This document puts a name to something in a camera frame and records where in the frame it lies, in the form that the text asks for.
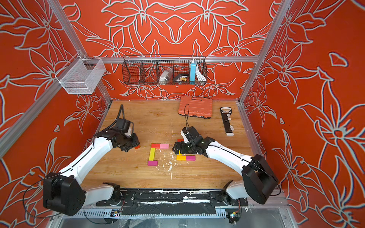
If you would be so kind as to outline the red long block front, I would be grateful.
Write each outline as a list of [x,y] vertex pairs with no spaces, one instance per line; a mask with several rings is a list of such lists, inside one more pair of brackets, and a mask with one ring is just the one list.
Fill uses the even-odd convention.
[[160,144],[159,143],[152,143],[151,148],[160,148]]

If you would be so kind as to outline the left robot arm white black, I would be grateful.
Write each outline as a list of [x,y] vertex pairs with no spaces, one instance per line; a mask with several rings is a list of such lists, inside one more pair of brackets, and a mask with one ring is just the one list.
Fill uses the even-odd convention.
[[112,204],[122,202],[120,186],[104,182],[101,187],[84,190],[83,180],[99,160],[114,148],[121,151],[138,147],[134,123],[124,118],[116,119],[110,126],[96,133],[91,145],[74,161],[58,173],[50,173],[43,180],[43,207],[61,214],[73,216],[84,206],[100,201]]

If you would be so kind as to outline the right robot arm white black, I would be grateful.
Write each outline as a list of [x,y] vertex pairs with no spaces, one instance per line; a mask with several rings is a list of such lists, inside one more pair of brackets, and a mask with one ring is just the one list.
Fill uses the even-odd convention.
[[232,181],[223,189],[230,199],[251,198],[259,204],[265,204],[277,187],[279,181],[263,156],[243,155],[213,138],[203,138],[193,126],[183,128],[181,135],[183,141],[175,142],[173,146],[175,154],[203,155],[241,175],[242,180]]

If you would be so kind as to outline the magenta block front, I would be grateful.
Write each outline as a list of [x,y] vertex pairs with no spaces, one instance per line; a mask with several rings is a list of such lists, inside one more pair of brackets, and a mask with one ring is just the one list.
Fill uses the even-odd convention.
[[148,166],[157,166],[158,165],[158,161],[148,161],[147,165]]

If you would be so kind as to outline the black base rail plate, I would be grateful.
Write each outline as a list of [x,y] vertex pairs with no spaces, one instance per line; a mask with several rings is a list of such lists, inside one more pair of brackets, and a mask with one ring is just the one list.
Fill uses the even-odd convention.
[[248,206],[246,198],[228,199],[215,189],[122,189],[120,202],[104,200],[98,207],[121,209],[126,216],[225,218]]

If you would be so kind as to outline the magenta block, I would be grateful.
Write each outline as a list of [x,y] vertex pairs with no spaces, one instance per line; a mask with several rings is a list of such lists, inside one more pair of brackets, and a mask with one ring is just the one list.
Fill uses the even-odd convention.
[[195,161],[196,160],[196,156],[195,155],[187,155],[186,156],[186,160],[187,161]]
[[147,165],[148,166],[157,166],[158,165],[158,161],[148,161]]

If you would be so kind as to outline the light blue box in basket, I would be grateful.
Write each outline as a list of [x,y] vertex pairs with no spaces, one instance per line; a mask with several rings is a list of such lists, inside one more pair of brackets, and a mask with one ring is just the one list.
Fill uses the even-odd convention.
[[196,62],[190,63],[190,85],[195,84],[195,77],[196,77]]

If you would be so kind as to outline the yellow long block front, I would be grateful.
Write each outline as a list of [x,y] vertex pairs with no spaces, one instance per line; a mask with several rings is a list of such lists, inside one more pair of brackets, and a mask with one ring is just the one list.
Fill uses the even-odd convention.
[[149,154],[149,161],[154,161],[155,160],[155,153],[156,153],[156,148],[151,147],[150,154]]

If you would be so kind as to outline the black box in basket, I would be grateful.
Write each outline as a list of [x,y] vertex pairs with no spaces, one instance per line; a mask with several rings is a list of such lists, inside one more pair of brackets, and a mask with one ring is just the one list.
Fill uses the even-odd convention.
[[188,81],[189,77],[189,74],[181,73],[173,78],[173,82],[186,82]]

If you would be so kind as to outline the orange yellow block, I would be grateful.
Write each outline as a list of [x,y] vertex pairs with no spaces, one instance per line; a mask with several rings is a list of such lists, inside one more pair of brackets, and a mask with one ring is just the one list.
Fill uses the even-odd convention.
[[186,161],[186,156],[185,155],[177,155],[176,159],[178,161]]

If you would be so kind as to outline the red plastic tool case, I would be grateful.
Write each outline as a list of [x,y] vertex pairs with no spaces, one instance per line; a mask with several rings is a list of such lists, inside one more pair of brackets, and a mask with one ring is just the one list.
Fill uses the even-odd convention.
[[181,97],[178,114],[198,118],[212,118],[213,100],[210,98]]

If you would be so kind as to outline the black strip tool with white end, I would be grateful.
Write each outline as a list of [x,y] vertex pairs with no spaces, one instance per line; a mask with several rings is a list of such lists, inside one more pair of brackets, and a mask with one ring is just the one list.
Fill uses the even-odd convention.
[[220,107],[220,113],[221,113],[224,131],[225,131],[226,136],[234,136],[233,127],[230,124],[232,108],[231,107]]

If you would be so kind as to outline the silver bag in basket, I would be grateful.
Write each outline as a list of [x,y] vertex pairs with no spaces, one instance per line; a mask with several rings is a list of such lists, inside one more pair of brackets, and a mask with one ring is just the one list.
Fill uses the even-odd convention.
[[167,69],[165,70],[159,78],[159,84],[160,85],[167,85],[171,79],[173,75],[173,70],[172,69]]

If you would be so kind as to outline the pink block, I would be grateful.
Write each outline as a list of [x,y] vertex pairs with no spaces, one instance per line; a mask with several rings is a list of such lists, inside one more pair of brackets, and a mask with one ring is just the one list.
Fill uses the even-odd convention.
[[159,148],[160,149],[169,149],[169,144],[160,144]]

